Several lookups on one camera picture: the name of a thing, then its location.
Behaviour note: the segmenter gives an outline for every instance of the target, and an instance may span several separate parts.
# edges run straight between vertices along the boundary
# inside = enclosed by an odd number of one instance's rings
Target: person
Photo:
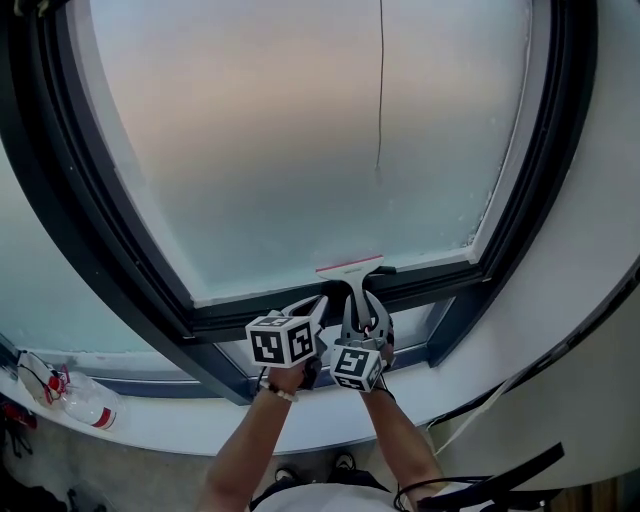
[[[390,361],[392,346],[386,345],[382,355]],[[276,482],[252,501],[291,408],[291,402],[277,391],[295,395],[303,379],[302,369],[299,365],[270,370],[270,389],[261,389],[207,473],[200,512],[242,512],[247,506],[256,512],[394,510],[395,494],[370,473],[358,470],[349,454],[336,459],[333,472],[323,484],[305,484],[295,472],[280,469],[276,472]],[[361,396],[382,455],[399,486],[405,488],[442,478],[429,445],[393,396],[379,386],[379,382],[370,393],[361,393]],[[445,487],[444,483],[433,483],[409,491],[407,496],[413,510],[417,510],[418,500],[447,492]]]

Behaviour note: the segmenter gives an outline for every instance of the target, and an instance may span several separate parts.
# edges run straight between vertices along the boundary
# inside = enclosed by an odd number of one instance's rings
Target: white squeegee
[[[369,306],[362,290],[362,281],[384,261],[384,256],[373,256],[364,260],[334,265],[333,267],[319,268],[316,274],[329,281],[344,281],[353,290],[353,298],[356,303],[360,328],[372,327]]]

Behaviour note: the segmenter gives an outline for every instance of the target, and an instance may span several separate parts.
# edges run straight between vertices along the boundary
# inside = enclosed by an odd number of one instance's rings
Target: frosted glass
[[[154,351],[98,298],[49,238],[2,144],[0,333],[19,348]]]
[[[515,122],[528,0],[385,2],[379,176],[378,2],[90,6],[99,57],[82,58],[108,89],[86,81],[121,122],[97,107],[104,137],[117,161],[124,127],[118,172],[200,305],[473,239]]]

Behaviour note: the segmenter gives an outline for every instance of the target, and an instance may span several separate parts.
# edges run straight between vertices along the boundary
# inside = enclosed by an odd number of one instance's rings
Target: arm
[[[269,382],[294,395],[302,367],[272,369]],[[261,390],[240,426],[224,444],[207,473],[198,510],[243,512],[273,455],[291,402]]]
[[[427,441],[395,401],[384,391],[361,393],[361,396],[376,431],[382,455],[400,488],[442,478]],[[446,484],[418,487],[407,495],[413,509],[418,510],[418,500],[433,496],[445,487]]]

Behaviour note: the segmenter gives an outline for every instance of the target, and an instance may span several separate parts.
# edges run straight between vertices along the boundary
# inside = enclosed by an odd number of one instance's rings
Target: window frame
[[[475,263],[366,280],[366,288],[392,313],[456,297],[425,343],[399,351],[394,369],[419,362],[435,367],[471,331],[526,254],[568,172],[593,88],[596,4],[533,0],[532,5],[531,46],[538,45],[534,38],[547,37],[536,27],[537,13],[546,10],[549,19],[542,98],[538,105],[526,103],[525,79],[518,116],[534,116],[535,124],[526,151],[512,152],[512,139],[505,168],[512,165],[517,179],[499,219],[485,219],[495,229],[485,229],[490,236],[482,239],[481,256]],[[195,309],[116,175],[85,95],[67,13],[57,7],[41,18],[35,12],[17,17],[6,4],[0,12],[5,105],[0,136],[9,161],[43,226],[92,290],[142,339],[199,381],[132,378],[106,384],[138,396],[219,396],[249,403],[254,379],[216,344],[244,338],[244,326],[260,314],[319,293],[329,297],[328,323],[337,324],[349,290],[326,282]],[[542,65],[539,58],[531,55],[528,70]],[[323,371],[319,385],[330,384]]]

